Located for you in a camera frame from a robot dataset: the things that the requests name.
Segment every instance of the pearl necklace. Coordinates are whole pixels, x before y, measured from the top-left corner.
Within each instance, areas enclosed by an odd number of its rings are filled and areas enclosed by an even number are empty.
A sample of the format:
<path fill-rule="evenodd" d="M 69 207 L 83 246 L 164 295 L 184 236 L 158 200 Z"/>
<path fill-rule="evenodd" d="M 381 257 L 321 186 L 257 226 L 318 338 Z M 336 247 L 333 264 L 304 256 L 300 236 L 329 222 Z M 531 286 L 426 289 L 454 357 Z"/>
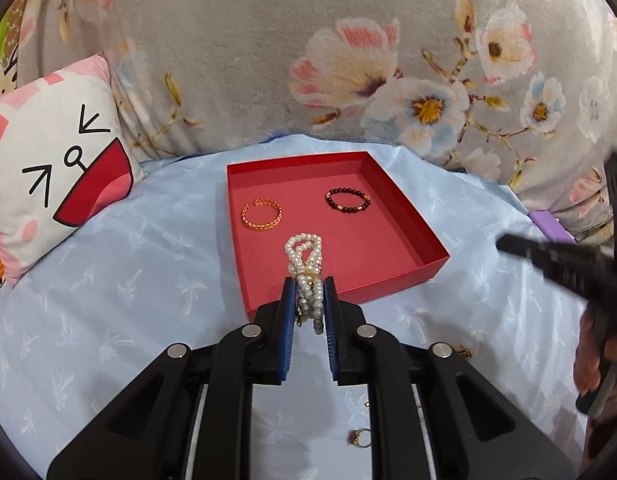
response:
<path fill-rule="evenodd" d="M 306 262 L 302 254 L 313 249 Z M 322 272 L 322 238 L 317 235 L 301 233 L 286 242 L 284 250 L 290 264 L 288 272 L 298 282 L 298 324 L 311 318 L 317 335 L 324 333 L 324 290 L 320 280 Z"/>

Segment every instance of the red box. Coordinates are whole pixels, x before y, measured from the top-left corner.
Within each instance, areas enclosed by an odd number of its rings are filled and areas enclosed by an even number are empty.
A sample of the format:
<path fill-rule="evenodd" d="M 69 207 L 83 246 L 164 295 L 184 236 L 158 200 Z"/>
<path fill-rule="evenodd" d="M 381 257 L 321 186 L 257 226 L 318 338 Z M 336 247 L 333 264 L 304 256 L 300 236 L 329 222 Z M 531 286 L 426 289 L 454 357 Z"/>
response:
<path fill-rule="evenodd" d="M 256 160 L 231 164 L 226 173 L 237 273 L 250 319 L 258 306 L 280 298 L 289 263 L 284 244 L 302 232 L 322 237 L 322 276 L 333 276 L 339 297 L 352 303 L 424 283 L 449 259 L 409 199 L 367 152 Z M 364 191 L 371 205 L 359 213 L 341 213 L 325 200 L 334 187 Z M 253 206 L 258 198 L 282 207 L 275 228 L 254 231 L 242 223 L 247 202 L 251 222 L 276 217 L 271 206 Z M 333 198 L 343 206 L 362 203 L 349 194 Z"/>

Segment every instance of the pink tongue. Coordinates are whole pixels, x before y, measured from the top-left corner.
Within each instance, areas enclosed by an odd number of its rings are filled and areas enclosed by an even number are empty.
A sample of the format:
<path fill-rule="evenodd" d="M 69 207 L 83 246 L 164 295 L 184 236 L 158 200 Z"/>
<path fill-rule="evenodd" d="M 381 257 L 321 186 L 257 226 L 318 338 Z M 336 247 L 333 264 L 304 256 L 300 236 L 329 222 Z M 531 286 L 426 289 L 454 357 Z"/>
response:
<path fill-rule="evenodd" d="M 113 202 L 117 202 L 126 196 L 128 193 L 128 188 L 130 187 L 130 174 L 124 174 L 119 176 L 115 180 L 111 182 L 108 186 L 106 186 L 99 197 L 93 204 L 91 208 L 91 212 L 88 214 L 88 217 L 91 218 L 98 214 L 102 209 L 106 206 L 111 205 Z"/>

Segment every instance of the cartoon mouth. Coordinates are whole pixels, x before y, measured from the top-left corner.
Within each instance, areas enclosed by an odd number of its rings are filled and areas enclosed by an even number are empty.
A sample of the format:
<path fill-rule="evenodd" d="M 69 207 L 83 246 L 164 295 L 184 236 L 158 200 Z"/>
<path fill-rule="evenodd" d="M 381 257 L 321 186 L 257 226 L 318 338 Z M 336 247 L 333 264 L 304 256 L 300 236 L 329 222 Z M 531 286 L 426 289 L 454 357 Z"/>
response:
<path fill-rule="evenodd" d="M 126 198 L 132 187 L 130 160 L 120 139 L 113 139 L 73 185 L 53 219 L 80 227 L 106 206 Z"/>

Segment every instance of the white and pink pillow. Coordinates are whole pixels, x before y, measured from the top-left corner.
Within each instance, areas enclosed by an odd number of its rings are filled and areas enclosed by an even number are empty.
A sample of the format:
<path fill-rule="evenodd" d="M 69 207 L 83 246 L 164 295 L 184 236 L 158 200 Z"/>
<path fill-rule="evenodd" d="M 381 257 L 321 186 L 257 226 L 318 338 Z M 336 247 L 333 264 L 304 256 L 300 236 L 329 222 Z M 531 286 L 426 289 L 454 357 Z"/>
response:
<path fill-rule="evenodd" d="M 11 285 L 143 178 L 108 63 L 78 61 L 0 97 L 0 258 Z"/>

